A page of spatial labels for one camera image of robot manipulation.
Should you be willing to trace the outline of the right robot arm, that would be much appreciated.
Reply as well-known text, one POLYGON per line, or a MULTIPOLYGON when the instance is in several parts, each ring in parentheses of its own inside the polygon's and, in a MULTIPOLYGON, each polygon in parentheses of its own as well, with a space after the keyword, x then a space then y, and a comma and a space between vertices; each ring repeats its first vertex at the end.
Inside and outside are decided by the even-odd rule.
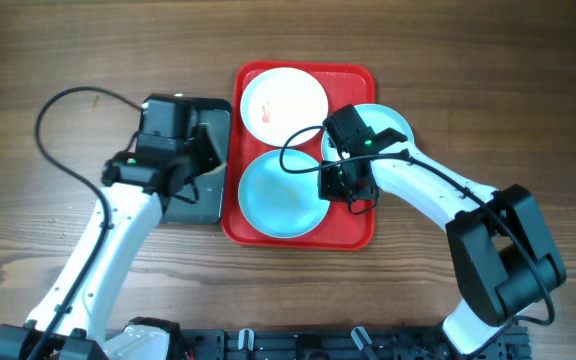
POLYGON ((439 326, 436 356, 473 359, 519 322, 551 325, 566 270, 535 197, 446 168, 415 145, 406 121, 378 109, 347 105, 323 121, 320 193, 347 203, 390 193, 446 233, 462 299, 439 326))

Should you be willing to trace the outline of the green and yellow sponge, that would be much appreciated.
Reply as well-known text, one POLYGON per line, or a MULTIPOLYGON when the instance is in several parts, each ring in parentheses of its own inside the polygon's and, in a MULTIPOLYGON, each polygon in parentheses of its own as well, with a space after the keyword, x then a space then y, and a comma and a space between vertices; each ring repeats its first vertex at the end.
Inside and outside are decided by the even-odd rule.
POLYGON ((224 171, 227 167, 227 163, 221 163, 220 165, 214 167, 213 169, 203 173, 201 176, 212 176, 212 175, 216 175, 222 171, 224 171))

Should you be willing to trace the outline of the light blue plate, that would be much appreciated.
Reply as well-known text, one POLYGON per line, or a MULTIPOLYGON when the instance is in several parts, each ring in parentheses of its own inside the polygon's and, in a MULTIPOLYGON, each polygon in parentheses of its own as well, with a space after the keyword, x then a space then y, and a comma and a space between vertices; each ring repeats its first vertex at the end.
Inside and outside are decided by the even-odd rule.
MULTIPOLYGON (((397 111, 379 104, 355 105, 355 110, 364 123, 370 126, 376 133, 387 128, 393 128, 405 135, 410 142, 415 142, 412 128, 397 111)), ((333 162, 340 160, 337 150, 327 132, 324 132, 322 136, 321 153, 325 161, 333 162)))
POLYGON ((318 194, 315 172, 292 174, 283 170, 318 165, 312 156, 297 150, 273 150, 253 160, 238 186, 244 218, 258 232, 291 239, 314 230, 326 217, 330 202, 318 194))

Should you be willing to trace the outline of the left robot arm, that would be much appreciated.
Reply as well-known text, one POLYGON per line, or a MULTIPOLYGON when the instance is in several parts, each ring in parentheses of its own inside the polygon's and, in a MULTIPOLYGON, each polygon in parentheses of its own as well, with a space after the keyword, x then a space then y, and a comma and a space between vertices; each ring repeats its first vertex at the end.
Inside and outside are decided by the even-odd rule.
POLYGON ((197 179, 226 167, 232 106, 218 98, 152 94, 134 104, 139 128, 103 167, 100 187, 56 160, 53 166, 89 188, 97 203, 52 289, 21 326, 0 325, 0 359, 183 359, 176 322, 137 317, 114 337, 108 321, 131 265, 169 205, 200 201, 197 179))

